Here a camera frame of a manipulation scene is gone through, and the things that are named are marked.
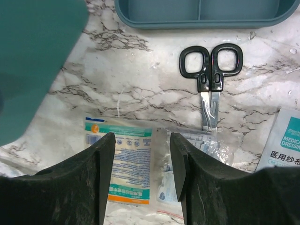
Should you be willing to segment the bandage pack yellow green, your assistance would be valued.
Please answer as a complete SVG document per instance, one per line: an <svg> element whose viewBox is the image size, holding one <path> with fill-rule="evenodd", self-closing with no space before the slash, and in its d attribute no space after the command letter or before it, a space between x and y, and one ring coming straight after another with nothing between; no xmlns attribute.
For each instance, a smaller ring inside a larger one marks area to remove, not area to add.
<svg viewBox="0 0 300 225"><path fill-rule="evenodd" d="M115 135L115 154L108 200L150 203L150 169L153 127L112 118L85 118L85 143L93 145L107 133Z"/></svg>

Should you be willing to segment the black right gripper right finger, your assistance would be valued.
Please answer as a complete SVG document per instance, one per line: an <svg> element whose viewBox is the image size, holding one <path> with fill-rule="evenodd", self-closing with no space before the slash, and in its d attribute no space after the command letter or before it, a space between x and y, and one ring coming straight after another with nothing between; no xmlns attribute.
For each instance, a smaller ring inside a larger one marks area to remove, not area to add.
<svg viewBox="0 0 300 225"><path fill-rule="evenodd" d="M201 172L182 200L187 225L297 225L300 169L270 167L247 173L231 166Z"/></svg>

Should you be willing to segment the black handled scissors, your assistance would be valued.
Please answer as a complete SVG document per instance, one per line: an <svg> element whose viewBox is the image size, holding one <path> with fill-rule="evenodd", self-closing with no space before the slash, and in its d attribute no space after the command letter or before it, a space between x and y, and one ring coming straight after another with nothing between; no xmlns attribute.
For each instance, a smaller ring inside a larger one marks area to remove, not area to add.
<svg viewBox="0 0 300 225"><path fill-rule="evenodd" d="M233 70L222 70L218 65L218 54L221 51L231 51L235 55ZM198 72L186 71L186 57L191 53L202 55L202 67ZM216 132L218 127L218 108L220 93L224 89L224 78L238 75L243 67L243 51L235 44L224 43L217 45L209 52L202 46L190 46L180 53L180 74L187 79L196 79L197 91L201 97L202 129Z"/></svg>

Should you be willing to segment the teal medicine box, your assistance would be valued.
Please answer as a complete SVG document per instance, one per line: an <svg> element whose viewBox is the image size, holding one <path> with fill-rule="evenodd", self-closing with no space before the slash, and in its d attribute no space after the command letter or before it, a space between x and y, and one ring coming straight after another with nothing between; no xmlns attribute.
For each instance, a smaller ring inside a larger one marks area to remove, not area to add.
<svg viewBox="0 0 300 225"><path fill-rule="evenodd" d="M1 1L1 145L24 134L88 17L83 0Z"/></svg>

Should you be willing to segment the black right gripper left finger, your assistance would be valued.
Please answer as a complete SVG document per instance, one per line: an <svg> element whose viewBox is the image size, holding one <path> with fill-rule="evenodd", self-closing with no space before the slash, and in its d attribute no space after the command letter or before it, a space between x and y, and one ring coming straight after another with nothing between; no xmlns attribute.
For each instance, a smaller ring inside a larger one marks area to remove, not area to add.
<svg viewBox="0 0 300 225"><path fill-rule="evenodd" d="M114 153L115 135L108 133L34 175L1 177L1 224L103 224Z"/></svg>

